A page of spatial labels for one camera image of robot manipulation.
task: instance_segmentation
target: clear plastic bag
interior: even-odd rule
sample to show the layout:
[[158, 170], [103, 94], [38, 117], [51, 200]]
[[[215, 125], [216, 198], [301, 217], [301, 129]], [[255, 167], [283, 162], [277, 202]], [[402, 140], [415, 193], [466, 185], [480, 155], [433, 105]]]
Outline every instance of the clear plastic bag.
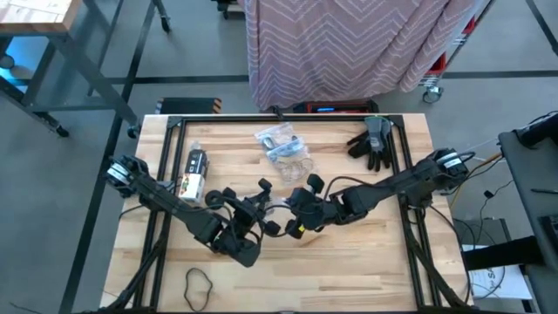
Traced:
[[290, 123], [273, 126], [255, 134], [268, 160], [286, 184], [306, 178], [315, 169], [304, 140], [295, 135]]

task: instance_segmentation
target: workbench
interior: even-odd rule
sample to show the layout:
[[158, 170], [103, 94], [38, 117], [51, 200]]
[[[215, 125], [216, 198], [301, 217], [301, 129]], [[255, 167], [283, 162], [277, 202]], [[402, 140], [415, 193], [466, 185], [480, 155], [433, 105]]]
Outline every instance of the workbench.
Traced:
[[[290, 115], [326, 117], [322, 114]], [[150, 174], [157, 177], [167, 123], [175, 116], [148, 115], [143, 122], [136, 156], [145, 160]], [[186, 136], [178, 169], [185, 168], [190, 146], [198, 141], [208, 152], [210, 166], [204, 192], [230, 187], [238, 197], [259, 193], [257, 182], [263, 177], [273, 184], [273, 197], [288, 197], [297, 185], [285, 186], [265, 157], [254, 133], [279, 122], [185, 123]], [[271, 118], [269, 115], [258, 117]], [[432, 140], [423, 114], [404, 114], [405, 129], [412, 160], [432, 151]], [[297, 135], [307, 143], [316, 172], [328, 182], [339, 175], [376, 182], [393, 174], [391, 169], [379, 173], [366, 168], [365, 158], [354, 160], [347, 155], [347, 140], [365, 129], [362, 121], [293, 121]], [[165, 180], [179, 139], [171, 136]], [[399, 147], [398, 136], [394, 141]], [[398, 160], [405, 169], [403, 156]], [[354, 182], [338, 181], [331, 191]], [[138, 199], [125, 201], [123, 210], [138, 205]], [[434, 206], [451, 221], [446, 198], [434, 195]], [[101, 306], [107, 306], [128, 284], [140, 266], [150, 211], [141, 208], [122, 217], [114, 243], [112, 260], [105, 282]], [[284, 226], [292, 218], [288, 210], [278, 209], [270, 219]], [[466, 295], [466, 273], [455, 234], [447, 222], [433, 211], [425, 218], [433, 261], [444, 279], [461, 297]], [[214, 288], [206, 311], [415, 311], [409, 259], [403, 237], [398, 199], [381, 201], [363, 220], [347, 226], [329, 226], [321, 233], [306, 232], [302, 240], [288, 236], [266, 237], [255, 265], [244, 268], [228, 256], [213, 254], [193, 239], [186, 226], [173, 218], [162, 274], [158, 311], [190, 311], [183, 298], [185, 275], [190, 268], [208, 274]], [[425, 303], [431, 304], [424, 269], [420, 268]], [[194, 306], [201, 306], [208, 284], [192, 275], [188, 292]], [[147, 276], [143, 304], [149, 302], [153, 270]]]
[[[147, 15], [153, 19], [153, 7], [156, 7], [161, 15], [163, 29], [170, 31], [167, 14], [162, 0], [152, 0]], [[138, 117], [127, 104], [129, 92], [120, 95], [110, 81], [103, 76], [100, 66], [105, 58], [106, 50], [110, 43], [112, 33], [117, 24], [123, 0], [117, 1], [117, 7], [109, 22], [96, 0], [0, 0], [0, 37], [13, 38], [21, 36], [47, 37], [47, 45], [33, 78], [22, 84], [27, 86], [25, 92], [21, 92], [9, 80], [0, 77], [0, 96], [5, 97], [10, 103], [31, 116], [34, 120], [42, 123], [48, 129], [56, 132], [62, 137], [68, 136], [68, 132], [61, 127], [60, 123], [49, 113], [60, 111], [86, 111], [86, 110], [114, 110], [118, 117], [128, 122], [131, 129], [129, 134], [134, 136], [140, 130]], [[102, 44], [98, 60], [91, 60], [84, 47], [86, 44], [81, 39], [79, 31], [71, 32], [76, 22], [78, 11], [85, 5], [87, 15], [81, 29], [99, 24], [105, 33], [105, 42]], [[141, 51], [145, 45], [145, 36], [140, 38]], [[64, 104], [57, 106], [46, 106], [37, 100], [37, 93], [44, 80], [46, 70], [54, 57], [55, 52], [61, 53], [66, 62], [74, 67], [87, 80], [91, 90], [82, 102], [77, 104]], [[99, 97], [92, 97], [92, 91], [96, 91]]]

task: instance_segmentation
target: striped fabric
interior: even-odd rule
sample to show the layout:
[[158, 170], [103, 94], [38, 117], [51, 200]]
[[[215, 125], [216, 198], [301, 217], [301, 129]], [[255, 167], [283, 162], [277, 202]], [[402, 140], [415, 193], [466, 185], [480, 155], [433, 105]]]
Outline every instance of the striped fabric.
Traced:
[[414, 89], [482, 0], [241, 0], [262, 110]]

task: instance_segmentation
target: black glove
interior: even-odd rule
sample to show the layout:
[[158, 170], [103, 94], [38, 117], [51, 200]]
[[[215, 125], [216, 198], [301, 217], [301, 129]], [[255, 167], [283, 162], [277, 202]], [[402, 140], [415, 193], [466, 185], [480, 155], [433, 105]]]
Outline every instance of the black glove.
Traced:
[[391, 165], [391, 152], [387, 146], [387, 135], [391, 132], [391, 122], [384, 118], [366, 118], [368, 131], [347, 142], [355, 146], [349, 149], [352, 158], [360, 158], [368, 154], [368, 170], [380, 171], [383, 162], [386, 168]]

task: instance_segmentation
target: gray floor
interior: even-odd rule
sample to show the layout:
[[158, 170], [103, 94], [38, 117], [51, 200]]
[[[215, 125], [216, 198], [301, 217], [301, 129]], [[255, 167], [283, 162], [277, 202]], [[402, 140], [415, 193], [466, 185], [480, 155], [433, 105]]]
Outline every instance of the gray floor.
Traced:
[[[116, 1], [99, 0], [107, 16]], [[558, 34], [558, 3], [538, 0], [543, 15]], [[208, 0], [165, 0], [174, 31], [168, 36], [156, 19], [139, 68], [140, 76], [235, 75], [247, 73], [246, 39], [241, 19], [224, 21]], [[102, 66], [107, 77], [125, 77], [140, 34], [148, 0], [125, 1], [118, 27]], [[82, 25], [86, 10], [80, 11]], [[84, 31], [88, 53], [98, 56], [99, 30]], [[195, 40], [201, 35], [203, 41]], [[19, 38], [17, 75], [34, 69], [45, 41]], [[451, 71], [558, 70], [558, 57], [522, 0], [500, 0]], [[455, 79], [441, 83], [446, 92], [435, 105], [420, 101], [422, 89], [376, 97], [383, 112], [425, 113], [435, 147], [467, 150], [502, 131], [523, 126], [556, 108], [558, 78]], [[48, 105], [80, 99], [85, 81], [57, 58], [39, 101]], [[219, 97], [226, 113], [255, 113], [247, 83], [136, 85], [130, 104], [137, 114], [153, 113], [160, 97]], [[0, 312], [23, 313], [9, 302], [42, 313], [54, 313], [64, 292], [78, 236], [99, 169], [112, 113], [60, 113], [56, 117], [71, 132], [60, 139], [0, 100]], [[117, 154], [132, 153], [135, 142], [124, 131]], [[474, 149], [480, 157], [499, 151], [493, 141]], [[506, 164], [466, 184], [454, 216], [478, 217], [482, 192], [510, 180]], [[105, 192], [97, 228], [80, 287], [76, 311], [96, 308], [114, 241], [122, 200]], [[489, 202], [486, 216], [503, 217], [512, 237], [531, 234], [512, 185]], [[486, 301], [483, 307], [506, 310], [516, 304]]]

